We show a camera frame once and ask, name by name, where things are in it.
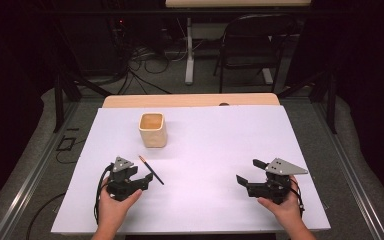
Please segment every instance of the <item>office chair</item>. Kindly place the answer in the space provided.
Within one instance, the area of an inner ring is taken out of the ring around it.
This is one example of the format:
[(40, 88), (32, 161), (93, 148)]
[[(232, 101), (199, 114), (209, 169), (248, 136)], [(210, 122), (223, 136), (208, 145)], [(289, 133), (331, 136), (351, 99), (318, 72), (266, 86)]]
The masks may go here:
[[(258, 74), (263, 68), (276, 68), (271, 87), (274, 92), (284, 42), (296, 25), (290, 15), (251, 14), (230, 22), (224, 31), (213, 73), (215, 76), (220, 66), (219, 92), (223, 89), (224, 69), (259, 69)], [(271, 41), (269, 36), (276, 36), (276, 40)]]

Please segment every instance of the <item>desk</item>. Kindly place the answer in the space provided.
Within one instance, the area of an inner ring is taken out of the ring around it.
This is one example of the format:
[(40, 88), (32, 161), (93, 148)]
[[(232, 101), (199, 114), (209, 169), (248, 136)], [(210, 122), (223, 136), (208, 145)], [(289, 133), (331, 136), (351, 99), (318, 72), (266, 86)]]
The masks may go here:
[[(219, 107), (220, 103), (230, 106)], [(110, 96), (103, 107), (90, 130), (53, 233), (92, 234), (96, 230), (92, 209), (102, 171), (120, 155), (139, 166), (132, 180), (141, 178), (149, 172), (138, 154), (165, 185), (156, 180), (150, 183), (129, 210), (120, 234), (282, 230), (270, 212), (247, 196), (235, 176), (264, 181), (264, 171), (252, 166), (253, 158), (271, 162), (283, 157), (307, 168), (286, 112), (274, 94)], [(165, 115), (168, 143), (162, 149), (146, 149), (141, 143), (138, 121), (149, 111)], [(329, 229), (310, 174), (297, 176), (306, 204), (304, 221), (312, 230)]]
[[(166, 0), (168, 8), (232, 8), (232, 7), (309, 7), (311, 0)], [(193, 83), (194, 56), (192, 49), (192, 21), (187, 18), (188, 59), (185, 84)]]

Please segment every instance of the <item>hand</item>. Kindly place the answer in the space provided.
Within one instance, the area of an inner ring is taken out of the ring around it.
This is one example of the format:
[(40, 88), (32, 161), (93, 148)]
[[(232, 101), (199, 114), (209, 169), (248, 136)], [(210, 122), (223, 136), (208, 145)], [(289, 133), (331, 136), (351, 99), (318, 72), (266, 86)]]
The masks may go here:
[(107, 192), (106, 178), (103, 181), (105, 187), (101, 190), (99, 200), (98, 229), (92, 239), (113, 239), (117, 230), (123, 224), (129, 208), (139, 199), (142, 190), (138, 189), (125, 200), (119, 202), (110, 197)]
[[(298, 191), (297, 180), (294, 176), (290, 176), (290, 178), (292, 189)], [(274, 214), (291, 239), (315, 239), (301, 219), (298, 197), (292, 191), (280, 205), (262, 197), (257, 201)]]

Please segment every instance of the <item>white paper sheet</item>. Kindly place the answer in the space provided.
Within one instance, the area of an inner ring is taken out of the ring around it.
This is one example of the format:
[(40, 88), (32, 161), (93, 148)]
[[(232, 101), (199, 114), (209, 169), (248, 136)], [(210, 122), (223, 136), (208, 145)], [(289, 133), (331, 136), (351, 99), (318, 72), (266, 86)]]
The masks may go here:
[[(143, 146), (138, 130), (145, 112), (161, 112), (168, 142), (161, 149)], [(282, 230), (274, 216), (247, 195), (236, 174), (265, 182), (252, 160), (279, 157), (308, 169), (283, 106), (99, 109), (52, 232), (93, 233), (99, 178), (117, 156), (132, 161), (143, 178), (158, 176), (129, 210), (124, 234), (250, 233)], [(305, 204), (304, 222), (313, 230), (330, 225), (311, 173), (297, 176)]]

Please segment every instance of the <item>cup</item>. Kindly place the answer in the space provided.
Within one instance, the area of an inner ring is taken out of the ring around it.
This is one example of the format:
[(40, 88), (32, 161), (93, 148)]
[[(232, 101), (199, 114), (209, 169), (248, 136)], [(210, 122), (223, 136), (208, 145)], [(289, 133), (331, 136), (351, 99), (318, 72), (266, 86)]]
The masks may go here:
[(142, 114), (139, 132), (145, 147), (162, 148), (167, 144), (167, 131), (162, 113)]

